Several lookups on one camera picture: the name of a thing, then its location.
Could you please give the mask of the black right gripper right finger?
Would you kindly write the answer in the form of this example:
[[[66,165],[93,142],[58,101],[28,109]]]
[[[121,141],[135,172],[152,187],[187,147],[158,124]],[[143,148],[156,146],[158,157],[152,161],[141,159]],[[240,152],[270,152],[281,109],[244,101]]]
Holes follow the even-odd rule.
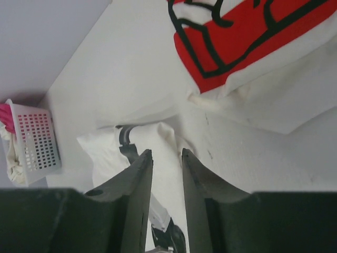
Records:
[[[187,229],[192,252],[279,252],[271,203],[275,192],[245,192],[182,151]]]

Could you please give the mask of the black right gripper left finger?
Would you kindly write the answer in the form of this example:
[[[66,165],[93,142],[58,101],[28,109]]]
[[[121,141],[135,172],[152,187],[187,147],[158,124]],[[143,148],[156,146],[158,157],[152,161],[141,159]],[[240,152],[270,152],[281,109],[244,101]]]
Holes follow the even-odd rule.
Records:
[[[145,150],[131,166],[86,194],[63,191],[57,252],[144,252],[153,159]]]

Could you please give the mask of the Coca-Cola print t-shirt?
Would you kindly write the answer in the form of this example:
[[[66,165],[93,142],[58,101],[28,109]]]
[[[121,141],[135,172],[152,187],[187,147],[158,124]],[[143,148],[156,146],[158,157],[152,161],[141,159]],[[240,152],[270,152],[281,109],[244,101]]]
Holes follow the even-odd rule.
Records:
[[[336,107],[336,1],[168,1],[188,100],[288,134]]]

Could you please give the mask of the plain white t-shirt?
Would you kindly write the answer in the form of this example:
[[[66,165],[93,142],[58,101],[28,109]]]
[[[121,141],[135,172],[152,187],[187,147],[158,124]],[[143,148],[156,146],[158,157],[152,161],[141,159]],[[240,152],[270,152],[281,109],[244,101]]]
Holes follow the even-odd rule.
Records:
[[[177,133],[177,116],[126,118],[77,137],[93,163],[95,187],[152,151],[153,175],[146,250],[190,252],[182,175],[182,151],[190,145]]]

